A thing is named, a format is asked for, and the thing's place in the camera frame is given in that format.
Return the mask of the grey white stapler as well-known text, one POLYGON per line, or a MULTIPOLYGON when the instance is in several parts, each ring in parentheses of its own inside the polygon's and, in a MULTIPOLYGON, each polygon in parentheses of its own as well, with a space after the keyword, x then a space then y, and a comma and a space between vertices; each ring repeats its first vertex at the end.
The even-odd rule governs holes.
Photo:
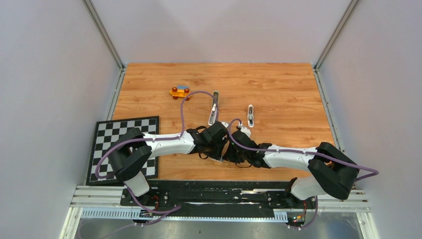
POLYGON ((213 101, 212 101, 211 113, 210 113, 209 120, 208 120, 209 126, 213 125, 216 121, 216 114, 217 114, 216 107, 217 107, 217 104, 218 104, 218 98, 219 98, 219 92, 214 91, 213 92, 213 101))

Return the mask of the small white stapler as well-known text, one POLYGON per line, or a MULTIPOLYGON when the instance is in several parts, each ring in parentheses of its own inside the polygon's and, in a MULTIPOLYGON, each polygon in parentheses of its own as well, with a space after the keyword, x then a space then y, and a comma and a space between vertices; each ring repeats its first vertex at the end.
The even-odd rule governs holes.
POLYGON ((248 106, 247 121, 248 121, 249 127, 254 127, 254 107, 253 107, 253 105, 248 106))

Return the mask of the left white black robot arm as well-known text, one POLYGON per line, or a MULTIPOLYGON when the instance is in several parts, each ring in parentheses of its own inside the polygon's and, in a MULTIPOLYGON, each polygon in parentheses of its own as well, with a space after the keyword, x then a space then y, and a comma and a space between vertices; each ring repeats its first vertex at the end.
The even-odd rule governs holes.
POLYGON ((176 134, 148 134, 133 128, 113 143, 105 157, 118 182, 124 183, 141 206, 152 201, 150 186, 141 169, 147 160, 170 154, 199 154, 220 159, 228 133, 228 123, 215 122, 176 134))

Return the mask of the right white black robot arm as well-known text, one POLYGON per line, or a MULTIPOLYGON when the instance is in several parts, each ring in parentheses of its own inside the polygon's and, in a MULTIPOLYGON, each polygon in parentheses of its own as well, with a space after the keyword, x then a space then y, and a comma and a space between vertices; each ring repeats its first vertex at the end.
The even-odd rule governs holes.
POLYGON ((322 142, 311 148, 257 144, 240 130, 230 136, 223 159, 233 163, 246 161, 257 168, 283 167, 309 172, 308 177, 290 181, 284 201, 291 208, 298 207, 305 199, 323 194, 348 199, 359 173, 356 163, 331 143, 322 142))

